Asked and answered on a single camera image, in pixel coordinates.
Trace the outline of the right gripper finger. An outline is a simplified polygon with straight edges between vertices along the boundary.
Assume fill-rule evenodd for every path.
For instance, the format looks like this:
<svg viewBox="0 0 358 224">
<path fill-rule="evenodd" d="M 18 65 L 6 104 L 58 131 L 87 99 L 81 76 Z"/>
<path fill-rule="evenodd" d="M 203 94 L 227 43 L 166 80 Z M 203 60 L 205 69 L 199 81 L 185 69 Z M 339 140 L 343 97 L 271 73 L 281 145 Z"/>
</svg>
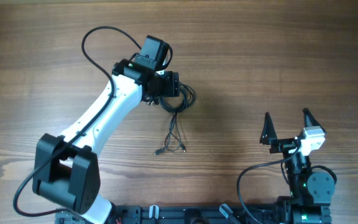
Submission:
<svg viewBox="0 0 358 224">
<path fill-rule="evenodd" d="M 260 136 L 260 143 L 272 145 L 277 141 L 277 135 L 269 112 L 265 113 L 264 126 Z"/>
<path fill-rule="evenodd" d="M 319 126 L 324 133 L 326 133 L 326 130 L 323 128 L 323 126 L 314 118 L 311 111 L 308 108 L 303 108 L 303 118 L 304 118 L 304 125 L 306 128 L 313 127 L 313 126 Z"/>
</svg>

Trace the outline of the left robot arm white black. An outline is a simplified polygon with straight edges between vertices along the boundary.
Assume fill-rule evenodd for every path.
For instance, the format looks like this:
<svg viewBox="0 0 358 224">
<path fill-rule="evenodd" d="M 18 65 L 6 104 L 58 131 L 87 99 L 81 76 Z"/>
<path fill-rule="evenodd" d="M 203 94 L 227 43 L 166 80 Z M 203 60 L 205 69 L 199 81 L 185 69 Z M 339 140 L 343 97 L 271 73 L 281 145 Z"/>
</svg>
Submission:
<svg viewBox="0 0 358 224">
<path fill-rule="evenodd" d="M 98 157 L 120 122 L 141 102 L 179 95 L 177 72 L 167 71 L 173 50 L 147 36 L 140 52 L 112 68 L 108 85 L 59 136 L 44 134 L 35 153 L 32 190 L 88 223 L 107 223 L 114 205 L 99 194 Z"/>
</svg>

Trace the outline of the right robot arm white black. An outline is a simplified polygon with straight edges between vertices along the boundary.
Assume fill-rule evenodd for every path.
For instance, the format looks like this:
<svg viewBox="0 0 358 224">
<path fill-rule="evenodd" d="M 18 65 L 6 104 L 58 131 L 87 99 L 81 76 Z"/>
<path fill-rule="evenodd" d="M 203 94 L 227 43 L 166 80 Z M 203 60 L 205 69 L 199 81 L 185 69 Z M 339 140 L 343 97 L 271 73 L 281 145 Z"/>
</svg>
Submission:
<svg viewBox="0 0 358 224">
<path fill-rule="evenodd" d="M 276 223 L 331 223 L 329 206 L 337 183 L 336 174 L 321 165 L 312 166 L 310 155 L 325 142 L 326 131 L 310 110 L 303 109 L 304 128 L 293 138 L 278 139 L 269 113 L 265 114 L 260 143 L 270 153 L 281 153 L 282 173 L 290 188 L 289 197 L 276 202 Z"/>
</svg>

